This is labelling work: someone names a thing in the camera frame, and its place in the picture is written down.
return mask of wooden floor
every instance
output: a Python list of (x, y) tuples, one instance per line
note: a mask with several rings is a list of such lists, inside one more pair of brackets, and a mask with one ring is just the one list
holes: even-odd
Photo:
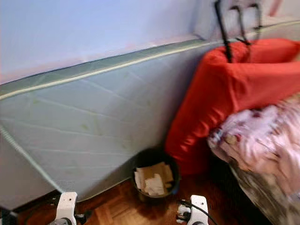
[[(177, 200), (189, 199), (191, 195), (206, 197), (209, 213), (219, 225), (254, 225), (243, 214), (243, 206), (235, 206), (208, 177), (200, 175), (183, 177), (177, 195), (155, 204), (142, 203), (128, 180), (90, 200), (78, 203), (77, 210), (93, 210), (86, 225), (175, 225)], [(34, 211), (27, 224), (46, 225), (54, 220), (55, 212), (55, 206), (41, 206)], [(19, 224), (24, 224), (29, 214), (30, 210), (21, 213)]]

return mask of red pillow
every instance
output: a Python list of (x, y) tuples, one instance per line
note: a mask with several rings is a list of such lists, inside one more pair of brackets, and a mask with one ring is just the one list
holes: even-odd
[(165, 149), (182, 174), (208, 169), (205, 138), (232, 113), (256, 108), (300, 91), (300, 42), (264, 39), (247, 47), (231, 44), (233, 63), (219, 47), (202, 59), (185, 99), (172, 122)]

